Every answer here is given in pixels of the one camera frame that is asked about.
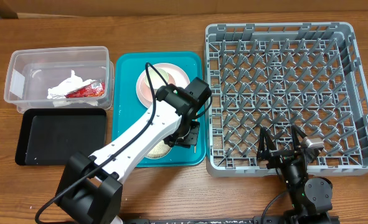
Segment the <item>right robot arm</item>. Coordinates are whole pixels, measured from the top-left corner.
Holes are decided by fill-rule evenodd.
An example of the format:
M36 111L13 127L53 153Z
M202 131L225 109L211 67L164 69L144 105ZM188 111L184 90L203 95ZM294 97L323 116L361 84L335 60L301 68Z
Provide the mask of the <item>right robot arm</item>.
M274 169L286 185L286 190L265 207L260 223L267 222L268 209L286 194L290 196L293 208L285 211L273 223L339 223L338 217L329 215L333 209L332 182L325 177L310 178L308 174L308 164L316 160L324 149L323 140L308 136L295 124L291 126L291 137L293 148L279 151L267 129L260 129L257 160L267 161L267 169Z

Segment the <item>red snack wrapper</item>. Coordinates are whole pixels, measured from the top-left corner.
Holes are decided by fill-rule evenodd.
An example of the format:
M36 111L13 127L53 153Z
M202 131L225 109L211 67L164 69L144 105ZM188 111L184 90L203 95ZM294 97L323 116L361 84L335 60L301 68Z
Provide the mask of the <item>red snack wrapper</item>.
M66 98L86 98L102 96L105 93L105 83L94 81L77 90L71 91L65 95Z

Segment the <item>grey bowl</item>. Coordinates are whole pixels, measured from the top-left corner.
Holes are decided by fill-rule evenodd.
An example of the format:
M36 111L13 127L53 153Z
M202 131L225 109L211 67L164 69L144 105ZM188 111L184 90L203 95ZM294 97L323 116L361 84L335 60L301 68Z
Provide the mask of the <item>grey bowl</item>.
M160 159L166 156L171 151L171 147L164 143L164 141L160 141L155 145L152 150L148 152L146 158L148 159Z

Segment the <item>white napkin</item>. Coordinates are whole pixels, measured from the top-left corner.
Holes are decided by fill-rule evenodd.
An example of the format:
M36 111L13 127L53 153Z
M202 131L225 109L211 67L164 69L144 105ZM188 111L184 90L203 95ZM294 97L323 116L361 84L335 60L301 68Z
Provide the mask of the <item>white napkin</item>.
M65 79L58 86L48 89L47 99L56 100L53 101L53 105L56 108L69 105L71 102L65 100L67 94L89 85L94 81L95 80L92 79L83 81L81 77L76 76L74 70L71 70L70 78Z

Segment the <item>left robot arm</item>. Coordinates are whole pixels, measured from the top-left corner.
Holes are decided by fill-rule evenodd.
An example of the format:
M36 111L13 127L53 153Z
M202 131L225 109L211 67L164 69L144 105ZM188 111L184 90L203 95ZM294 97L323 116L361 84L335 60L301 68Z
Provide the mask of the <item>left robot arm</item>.
M211 96L209 86L199 80L185 88L168 84L153 96L151 107L113 142L69 159L52 202L76 223L122 223L123 184L139 162L159 143L197 144L197 112Z

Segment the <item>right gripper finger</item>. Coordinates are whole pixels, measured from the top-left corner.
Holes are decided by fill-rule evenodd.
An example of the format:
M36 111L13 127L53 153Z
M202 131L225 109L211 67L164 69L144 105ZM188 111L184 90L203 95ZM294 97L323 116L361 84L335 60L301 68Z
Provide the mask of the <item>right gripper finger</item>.
M301 142L298 137L301 139L307 137L307 135L301 130L301 128L295 124L291 125L291 137L293 143L293 149L295 151L299 151L301 149Z
M272 141L266 128L260 128L258 140L258 156L269 156L272 151L275 151L275 143Z

